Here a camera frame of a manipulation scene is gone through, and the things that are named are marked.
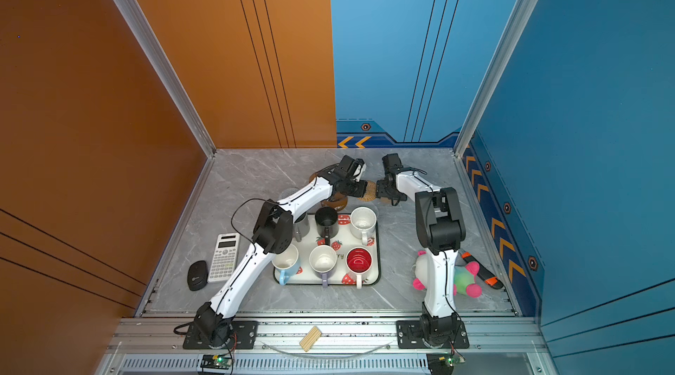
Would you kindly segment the cork paw print coaster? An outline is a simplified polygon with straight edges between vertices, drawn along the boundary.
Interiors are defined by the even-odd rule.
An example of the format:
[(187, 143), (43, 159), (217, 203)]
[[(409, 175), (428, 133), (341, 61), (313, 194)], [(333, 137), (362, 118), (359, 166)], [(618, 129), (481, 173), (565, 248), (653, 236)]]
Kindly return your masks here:
[(367, 181), (366, 188), (364, 191), (363, 196), (361, 197), (361, 200), (363, 202), (372, 202), (376, 199), (376, 183), (372, 181)]

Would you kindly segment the dark brown wooden round coaster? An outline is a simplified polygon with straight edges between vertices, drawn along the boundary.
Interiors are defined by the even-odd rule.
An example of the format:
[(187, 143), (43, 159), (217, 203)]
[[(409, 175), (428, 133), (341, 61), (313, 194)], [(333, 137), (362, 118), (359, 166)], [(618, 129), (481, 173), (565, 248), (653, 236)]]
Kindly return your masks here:
[(348, 197), (340, 192), (333, 194), (322, 202), (322, 206), (333, 208), (338, 212), (344, 210), (347, 205)]

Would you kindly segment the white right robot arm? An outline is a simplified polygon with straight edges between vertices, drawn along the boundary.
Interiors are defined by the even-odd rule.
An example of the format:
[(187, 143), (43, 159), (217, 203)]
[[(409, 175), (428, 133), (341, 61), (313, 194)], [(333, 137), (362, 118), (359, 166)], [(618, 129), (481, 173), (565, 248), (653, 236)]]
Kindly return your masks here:
[(457, 191), (424, 178), (425, 171), (406, 167), (399, 155), (382, 159), (384, 178), (376, 183), (376, 197), (393, 206), (415, 202), (416, 233), (424, 252), (425, 287), (420, 316), (422, 338), (432, 348), (467, 349), (468, 333), (455, 306), (455, 261), (466, 227)]

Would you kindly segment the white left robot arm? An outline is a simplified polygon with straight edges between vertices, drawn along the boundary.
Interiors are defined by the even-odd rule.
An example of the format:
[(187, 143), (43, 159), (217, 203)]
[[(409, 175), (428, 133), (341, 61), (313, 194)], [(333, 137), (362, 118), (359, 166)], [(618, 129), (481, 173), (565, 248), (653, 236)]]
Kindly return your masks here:
[(364, 197), (367, 193), (367, 181), (362, 179), (365, 168), (363, 160), (346, 155), (339, 163), (318, 171), (312, 181), (294, 194), (279, 201), (262, 201), (248, 238), (250, 246), (242, 261), (216, 295), (198, 308), (193, 319), (192, 327), (209, 348), (221, 349), (227, 345), (232, 321), (244, 296), (272, 259), (290, 250), (294, 223), (302, 214), (337, 193)]

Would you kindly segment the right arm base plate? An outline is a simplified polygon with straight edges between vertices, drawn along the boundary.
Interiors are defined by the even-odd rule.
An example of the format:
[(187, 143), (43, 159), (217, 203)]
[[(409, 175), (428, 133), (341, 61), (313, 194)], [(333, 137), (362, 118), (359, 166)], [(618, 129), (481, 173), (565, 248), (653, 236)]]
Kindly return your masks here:
[(424, 327), (420, 321), (397, 321), (399, 349), (467, 350), (468, 331), (463, 322), (454, 322), (444, 329)]

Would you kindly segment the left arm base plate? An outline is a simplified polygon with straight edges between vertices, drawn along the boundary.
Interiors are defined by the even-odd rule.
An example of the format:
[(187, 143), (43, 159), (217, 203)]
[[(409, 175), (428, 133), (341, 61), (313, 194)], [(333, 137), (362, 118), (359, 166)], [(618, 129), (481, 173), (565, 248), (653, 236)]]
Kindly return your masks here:
[(258, 334), (258, 322), (234, 321), (230, 324), (230, 327), (230, 337), (227, 341), (222, 345), (212, 346), (208, 337), (202, 334), (191, 322), (187, 326), (182, 348), (184, 350), (252, 350), (254, 348)]

